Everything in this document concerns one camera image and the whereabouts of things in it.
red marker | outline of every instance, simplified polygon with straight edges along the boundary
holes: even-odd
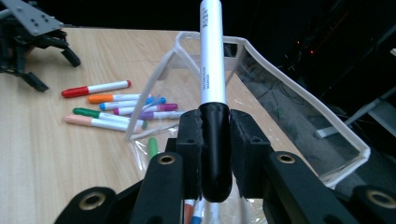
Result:
[[[112,82],[107,84],[101,84],[96,86],[84,86],[77,87],[73,89],[68,89],[62,91],[62,96],[65,98],[71,98],[76,96],[88,95],[91,93],[96,93],[100,91],[112,91],[116,89],[128,88],[131,87],[132,83],[130,80],[120,81],[120,82]]]

pink marker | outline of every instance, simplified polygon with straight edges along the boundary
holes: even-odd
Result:
[[[112,91],[116,89],[128,88],[131,86],[132,86],[131,81],[125,80],[125,81],[112,82],[112,83],[101,84],[96,86],[84,86],[84,87],[68,89],[62,91],[62,96],[65,98],[71,98],[76,96],[88,95],[100,91]]]
[[[154,105],[146,108],[144,112],[173,111],[177,110],[177,104]],[[134,112],[134,107],[120,107],[113,110],[115,115],[130,115]]]
[[[94,118],[85,117],[82,115],[70,114],[70,115],[67,115],[64,118],[64,120],[67,123],[84,125],[84,126],[92,126],[92,127],[98,127],[98,128],[106,128],[106,129],[112,129],[112,130],[117,130],[117,131],[122,131],[122,132],[126,132],[126,130],[128,129],[127,123],[121,123],[121,122],[105,120],[105,119],[94,119]],[[144,128],[145,127],[142,127],[141,125],[136,125],[134,127],[134,133],[141,133]]]

green marker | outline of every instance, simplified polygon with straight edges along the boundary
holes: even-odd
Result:
[[[149,155],[149,158],[151,159],[157,154],[158,154],[157,139],[155,139],[155,137],[150,137],[148,139],[148,155]]]
[[[82,115],[86,117],[91,117],[94,119],[105,119],[105,120],[111,120],[111,121],[116,121],[120,123],[125,123],[129,124],[129,118],[123,117],[123,116],[118,116],[118,115],[112,115],[112,114],[107,114],[103,113],[101,111],[97,110],[91,110],[91,109],[86,109],[86,108],[74,108],[73,113],[77,115]],[[141,126],[142,129],[146,129],[148,126],[148,123],[145,120],[137,120],[135,126]]]

blue marker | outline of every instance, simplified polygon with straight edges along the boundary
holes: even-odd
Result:
[[[122,107],[134,107],[137,105],[138,101],[119,101],[119,102],[107,102],[107,103],[101,103],[99,104],[99,108],[101,110],[111,110],[111,109],[116,109],[116,108],[122,108]],[[163,105],[166,103],[165,98],[160,98],[157,99],[155,97],[149,97],[146,101],[146,105],[152,104],[152,105]]]
[[[195,201],[194,213],[191,217],[191,224],[201,224],[202,222],[202,212],[205,207],[205,199],[201,199],[200,201]]]

purple marker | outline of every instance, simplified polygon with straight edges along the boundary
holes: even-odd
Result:
[[[139,114],[139,119],[179,119],[184,113],[185,111],[142,112]]]
[[[177,104],[163,104],[154,105],[146,108],[144,112],[158,112],[158,111],[174,111],[177,110]],[[134,107],[121,107],[113,110],[115,115],[130,115],[134,112]]]

